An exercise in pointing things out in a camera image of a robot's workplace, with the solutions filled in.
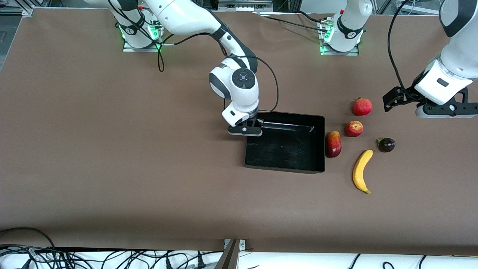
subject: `yellow banana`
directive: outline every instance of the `yellow banana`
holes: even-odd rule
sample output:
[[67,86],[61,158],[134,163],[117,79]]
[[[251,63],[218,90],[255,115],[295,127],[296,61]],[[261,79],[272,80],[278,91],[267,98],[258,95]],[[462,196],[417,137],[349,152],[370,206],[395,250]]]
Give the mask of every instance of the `yellow banana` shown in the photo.
[[354,172],[353,172],[353,180],[355,186],[363,191],[366,194],[370,194],[371,192],[365,186],[365,180],[363,179],[363,170],[365,169],[365,165],[369,162],[370,158],[372,158],[373,150],[368,149],[362,153],[360,158],[358,158],[357,163],[355,163]]

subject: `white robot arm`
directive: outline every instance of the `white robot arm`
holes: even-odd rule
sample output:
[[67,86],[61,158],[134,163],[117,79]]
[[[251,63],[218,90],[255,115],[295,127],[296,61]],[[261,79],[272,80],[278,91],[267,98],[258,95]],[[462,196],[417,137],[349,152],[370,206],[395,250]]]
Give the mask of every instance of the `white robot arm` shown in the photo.
[[[421,118],[463,118],[478,114],[467,102],[467,86],[478,78],[478,0],[445,0],[440,22],[450,43],[433,58],[411,87],[395,87],[383,96],[385,111],[418,101]],[[454,96],[462,93],[463,102]]]
[[[150,37],[140,31],[125,31],[135,26],[143,27],[142,13],[138,10],[137,0],[85,0],[109,8],[120,27],[123,29],[126,41],[135,46],[153,43]],[[209,84],[213,91],[226,100],[231,100],[222,116],[232,127],[255,118],[259,106],[259,85],[255,77],[257,59],[254,53],[247,48],[214,13],[201,8],[191,0],[145,0],[154,16],[161,22],[167,31],[175,35],[193,35],[206,33],[221,43],[228,51],[226,57],[209,73]],[[237,132],[229,128],[229,133],[235,135],[262,134],[260,128],[244,126]]]
[[347,0],[343,13],[332,17],[333,31],[324,41],[340,52],[352,50],[360,42],[363,27],[372,10],[370,0]]

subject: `brown paper tablecloth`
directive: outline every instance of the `brown paper tablecloth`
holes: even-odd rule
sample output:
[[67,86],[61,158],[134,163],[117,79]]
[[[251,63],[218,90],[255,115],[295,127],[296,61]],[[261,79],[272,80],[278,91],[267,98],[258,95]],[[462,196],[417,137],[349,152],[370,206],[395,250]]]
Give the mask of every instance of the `brown paper tablecloth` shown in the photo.
[[[227,134],[208,84],[223,59],[210,37],[165,47],[159,73],[155,53],[121,51],[109,11],[38,9],[0,73],[0,227],[37,227],[71,247],[212,249],[245,238],[257,251],[478,253],[478,120],[418,119],[413,104],[383,111],[382,95],[398,85],[390,16],[369,19],[358,57],[321,56],[313,30],[218,16],[276,72],[277,111],[323,115],[327,131],[362,121],[325,173],[244,167],[245,138]],[[435,16],[398,18],[392,49],[404,83],[447,42]],[[272,75],[261,64],[257,77],[260,108],[270,109]],[[375,106],[366,117],[350,111],[359,96]],[[383,136],[393,152],[376,150]],[[366,195],[351,171],[369,148]],[[45,244],[30,233],[0,240]]]

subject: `red apple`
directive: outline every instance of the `red apple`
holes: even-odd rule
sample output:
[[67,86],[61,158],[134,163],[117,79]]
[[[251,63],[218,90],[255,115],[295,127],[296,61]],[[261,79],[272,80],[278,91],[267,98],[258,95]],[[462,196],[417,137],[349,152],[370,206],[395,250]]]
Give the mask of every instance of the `red apple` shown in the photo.
[[351,121],[345,126],[345,135],[346,136],[359,136],[363,131],[363,125],[358,121]]
[[372,102],[367,98],[359,97],[354,103],[354,114],[356,116],[365,116],[372,111]]

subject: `black plastic bin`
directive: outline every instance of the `black plastic bin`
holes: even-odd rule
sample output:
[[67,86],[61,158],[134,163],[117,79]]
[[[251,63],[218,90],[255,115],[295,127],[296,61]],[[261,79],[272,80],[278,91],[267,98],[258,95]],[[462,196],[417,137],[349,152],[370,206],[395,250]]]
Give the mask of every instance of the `black plastic bin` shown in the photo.
[[260,113],[261,136],[248,136],[249,168],[316,174],[325,171],[325,118],[282,112]]

